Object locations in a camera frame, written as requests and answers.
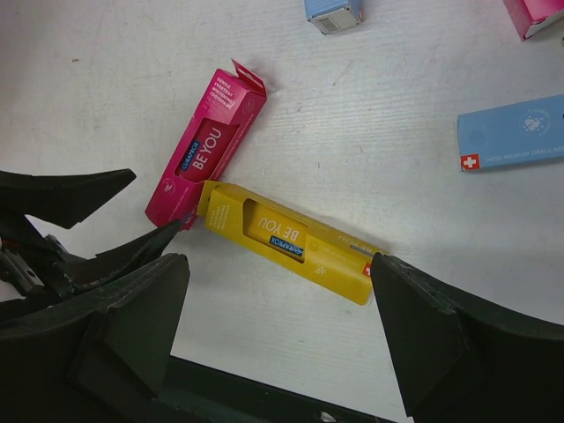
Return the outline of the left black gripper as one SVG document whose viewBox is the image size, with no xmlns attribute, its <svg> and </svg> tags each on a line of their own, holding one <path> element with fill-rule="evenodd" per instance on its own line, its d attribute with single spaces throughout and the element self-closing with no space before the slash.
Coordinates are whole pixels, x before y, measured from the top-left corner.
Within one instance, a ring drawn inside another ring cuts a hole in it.
<svg viewBox="0 0 564 423">
<path fill-rule="evenodd" d="M 38 176 L 1 173 L 1 307 L 47 308 L 68 300 L 75 286 L 101 286 L 161 257 L 182 228 L 175 220 L 95 258 L 74 258 L 26 215 L 70 229 L 136 179 L 130 169 Z"/>
</svg>

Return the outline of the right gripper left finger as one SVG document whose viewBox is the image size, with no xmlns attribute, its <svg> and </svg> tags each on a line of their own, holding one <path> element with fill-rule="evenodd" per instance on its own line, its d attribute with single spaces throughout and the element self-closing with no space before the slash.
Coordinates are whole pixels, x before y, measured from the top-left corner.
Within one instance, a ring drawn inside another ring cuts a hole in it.
<svg viewBox="0 0 564 423">
<path fill-rule="evenodd" d="M 184 255 L 1 324 L 3 422 L 146 422 L 189 284 Z"/>
</svg>

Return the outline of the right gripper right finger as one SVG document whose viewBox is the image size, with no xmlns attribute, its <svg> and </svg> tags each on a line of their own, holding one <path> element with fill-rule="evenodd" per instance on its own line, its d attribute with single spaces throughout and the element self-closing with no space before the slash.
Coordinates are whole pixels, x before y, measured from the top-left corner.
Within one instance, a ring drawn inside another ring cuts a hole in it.
<svg viewBox="0 0 564 423">
<path fill-rule="evenodd" d="M 371 279 L 416 422 L 561 422 L 563 327 L 377 254 Z"/>
</svg>

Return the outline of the pink toothpaste box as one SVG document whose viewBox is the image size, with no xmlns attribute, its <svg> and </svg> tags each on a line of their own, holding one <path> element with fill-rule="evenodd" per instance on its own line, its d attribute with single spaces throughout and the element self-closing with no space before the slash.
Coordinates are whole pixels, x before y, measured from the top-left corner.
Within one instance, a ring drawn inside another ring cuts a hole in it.
<svg viewBox="0 0 564 423">
<path fill-rule="evenodd" d="M 233 65 L 215 71 L 152 194 L 145 215 L 155 226 L 179 219 L 190 229 L 204 183 L 223 175 L 267 101 L 262 79 Z"/>
<path fill-rule="evenodd" d="M 563 0 L 503 0 L 522 41 L 563 18 Z"/>
</svg>

